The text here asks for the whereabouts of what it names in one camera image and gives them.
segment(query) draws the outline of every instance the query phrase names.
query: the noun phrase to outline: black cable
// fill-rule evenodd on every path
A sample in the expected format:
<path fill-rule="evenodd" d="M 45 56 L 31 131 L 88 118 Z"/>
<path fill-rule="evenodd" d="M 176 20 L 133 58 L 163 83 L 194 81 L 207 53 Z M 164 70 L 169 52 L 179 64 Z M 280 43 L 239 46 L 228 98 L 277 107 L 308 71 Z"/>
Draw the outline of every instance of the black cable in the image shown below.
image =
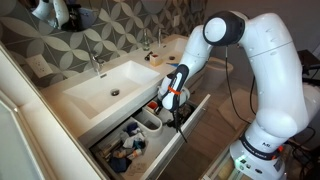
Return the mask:
<path fill-rule="evenodd" d="M 293 147 L 293 151 L 292 151 L 293 158 L 296 159 L 301 164 L 301 170 L 299 174 L 301 180 L 303 180 L 304 177 L 306 176 L 305 169 L 306 168 L 309 169 L 308 165 L 310 163 L 313 163 L 313 165 L 316 163 L 314 158 L 310 155 L 310 152 L 302 148 L 302 146 L 308 143 L 316 134 L 316 131 L 314 128 L 309 126 L 307 128 L 312 130 L 312 134 L 308 139 L 306 139 L 304 142 L 300 143 L 299 145 L 293 144 L 293 143 L 290 144 Z"/>
<path fill-rule="evenodd" d="M 251 124 L 251 122 L 249 122 L 249 121 L 247 121 L 247 120 L 245 120 L 245 119 L 243 119 L 243 118 L 240 117 L 240 115 L 238 114 L 238 111 L 237 111 L 237 109 L 236 109 L 236 107 L 235 107 L 235 105 L 234 105 L 234 101 L 233 101 L 233 97 L 232 97 L 232 92 L 231 92 L 231 88 L 230 88 L 230 82 L 229 82 L 229 74 L 228 74 L 228 46 L 226 46 L 226 58 L 225 58 L 225 60 L 226 60 L 225 66 L 226 66 L 227 84 L 228 84 L 229 93 L 230 93 L 230 98 L 231 98 L 232 107 L 233 107 L 233 109 L 234 109 L 234 112 L 236 113 L 236 115 L 238 116 L 239 119 L 241 119 L 242 121 L 244 121 L 244 122 L 246 122 L 246 123 L 248 123 L 248 124 Z"/>
<path fill-rule="evenodd" d="M 181 124 L 180 124 L 180 117 L 179 117 L 178 109 L 175 110 L 175 112 L 172 111 L 172 117 L 175 122 L 176 132 L 179 132 L 181 134 L 182 138 L 184 139 L 184 141 L 186 143 L 188 143 L 187 138 L 184 136 L 184 134 L 181 131 Z"/>
<path fill-rule="evenodd" d="M 318 73 L 319 69 L 316 70 L 316 72 L 312 75 L 312 77 L 310 79 L 313 79 L 314 76 L 316 76 L 316 74 Z"/>
<path fill-rule="evenodd" d="M 251 111 L 252 111 L 252 113 L 254 115 L 256 115 L 256 112 L 253 110 L 253 107 L 252 107 L 252 92 L 253 92 L 253 87 L 254 87 L 255 80 L 256 80 L 256 77 L 253 75 L 252 84 L 251 84 L 251 90 L 250 90 L 250 109 L 251 109 Z"/>

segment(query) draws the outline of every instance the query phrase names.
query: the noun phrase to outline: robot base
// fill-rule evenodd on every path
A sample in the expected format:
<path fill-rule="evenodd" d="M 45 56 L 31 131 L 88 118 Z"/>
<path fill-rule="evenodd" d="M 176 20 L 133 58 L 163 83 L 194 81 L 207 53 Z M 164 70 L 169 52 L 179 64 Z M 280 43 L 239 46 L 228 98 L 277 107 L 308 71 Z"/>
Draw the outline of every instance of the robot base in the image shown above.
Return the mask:
<path fill-rule="evenodd" d="M 262 160 L 247 151 L 240 140 L 231 144 L 230 154 L 236 169 L 251 179 L 286 179 L 285 165 L 281 157 L 270 161 Z"/>

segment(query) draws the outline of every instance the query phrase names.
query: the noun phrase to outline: mirror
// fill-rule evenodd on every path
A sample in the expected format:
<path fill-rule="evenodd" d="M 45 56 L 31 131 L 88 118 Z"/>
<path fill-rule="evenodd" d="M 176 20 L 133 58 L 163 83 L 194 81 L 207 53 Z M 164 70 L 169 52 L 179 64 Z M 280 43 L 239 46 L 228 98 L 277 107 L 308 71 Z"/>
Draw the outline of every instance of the mirror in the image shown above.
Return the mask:
<path fill-rule="evenodd" d="M 35 17 L 64 31 L 90 28 L 99 15 L 102 0 L 19 0 Z"/>
<path fill-rule="evenodd" d="M 157 14 L 163 9 L 167 0 L 141 0 L 141 2 L 148 13 Z"/>

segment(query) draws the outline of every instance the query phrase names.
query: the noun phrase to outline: soap dispenser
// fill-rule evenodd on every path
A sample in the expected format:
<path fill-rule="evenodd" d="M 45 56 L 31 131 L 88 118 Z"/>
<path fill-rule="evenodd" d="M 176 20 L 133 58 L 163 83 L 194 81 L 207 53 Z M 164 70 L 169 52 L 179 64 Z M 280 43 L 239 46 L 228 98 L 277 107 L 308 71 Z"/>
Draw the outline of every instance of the soap dispenser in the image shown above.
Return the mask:
<path fill-rule="evenodd" d="M 149 43 L 149 38 L 148 38 L 148 35 L 147 35 L 147 28 L 143 29 L 142 49 L 144 51 L 149 51 L 150 50 L 150 43 Z"/>

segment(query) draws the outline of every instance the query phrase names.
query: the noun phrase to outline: sink basin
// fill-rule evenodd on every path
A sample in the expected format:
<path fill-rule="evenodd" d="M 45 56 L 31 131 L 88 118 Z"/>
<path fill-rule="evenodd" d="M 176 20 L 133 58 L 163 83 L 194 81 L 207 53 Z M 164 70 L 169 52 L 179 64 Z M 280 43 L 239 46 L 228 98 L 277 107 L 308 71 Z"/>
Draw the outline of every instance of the sink basin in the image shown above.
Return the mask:
<path fill-rule="evenodd" d="M 134 61 L 117 66 L 63 92 L 89 119 L 128 97 L 159 75 Z"/>
<path fill-rule="evenodd" d="M 165 63 L 177 64 L 181 60 L 187 42 L 187 39 L 177 38 L 173 41 L 170 41 L 169 43 L 163 44 L 163 46 L 155 52 L 159 53 Z"/>

